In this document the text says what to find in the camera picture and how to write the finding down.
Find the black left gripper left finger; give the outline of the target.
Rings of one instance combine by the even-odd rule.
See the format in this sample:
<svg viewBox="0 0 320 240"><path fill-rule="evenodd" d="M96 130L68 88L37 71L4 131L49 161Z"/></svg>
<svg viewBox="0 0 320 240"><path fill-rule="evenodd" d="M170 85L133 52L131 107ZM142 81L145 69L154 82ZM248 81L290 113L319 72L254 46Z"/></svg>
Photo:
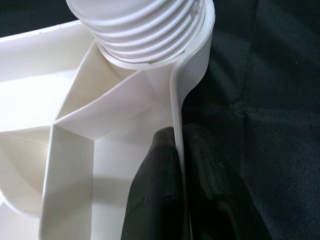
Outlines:
<svg viewBox="0 0 320 240"><path fill-rule="evenodd" d="M137 170L127 198L123 240L180 240L184 193L174 129L158 130Z"/></svg>

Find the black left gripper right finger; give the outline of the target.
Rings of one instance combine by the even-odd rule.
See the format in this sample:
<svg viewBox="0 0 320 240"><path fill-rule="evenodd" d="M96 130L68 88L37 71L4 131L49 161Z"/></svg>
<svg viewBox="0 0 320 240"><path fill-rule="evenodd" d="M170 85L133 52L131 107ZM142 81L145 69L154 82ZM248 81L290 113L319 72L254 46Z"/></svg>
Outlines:
<svg viewBox="0 0 320 240"><path fill-rule="evenodd" d="M239 149L195 123L183 127L192 237L261 240L263 221L239 173Z"/></svg>

